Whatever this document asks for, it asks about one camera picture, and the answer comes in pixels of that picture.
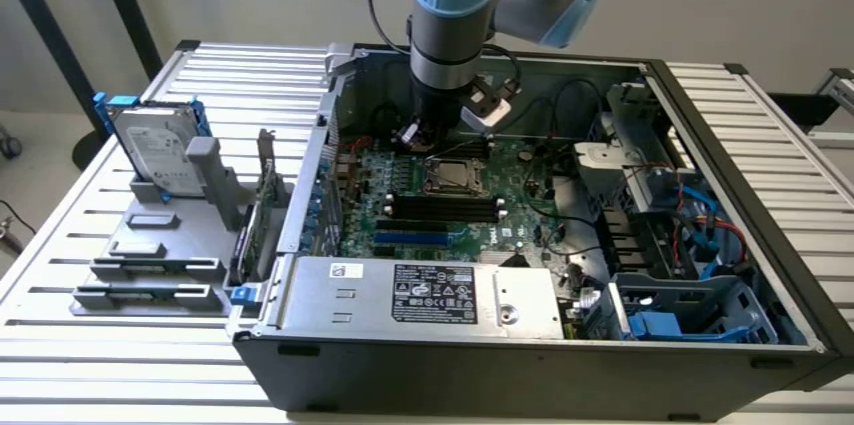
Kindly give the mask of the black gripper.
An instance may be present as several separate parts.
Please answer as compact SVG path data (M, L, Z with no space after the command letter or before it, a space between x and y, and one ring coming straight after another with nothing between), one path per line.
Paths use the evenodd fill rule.
M460 121L463 102L472 92L472 84L454 89L434 88L412 80L412 115L396 132L399 144L410 151L431 151L446 141Z

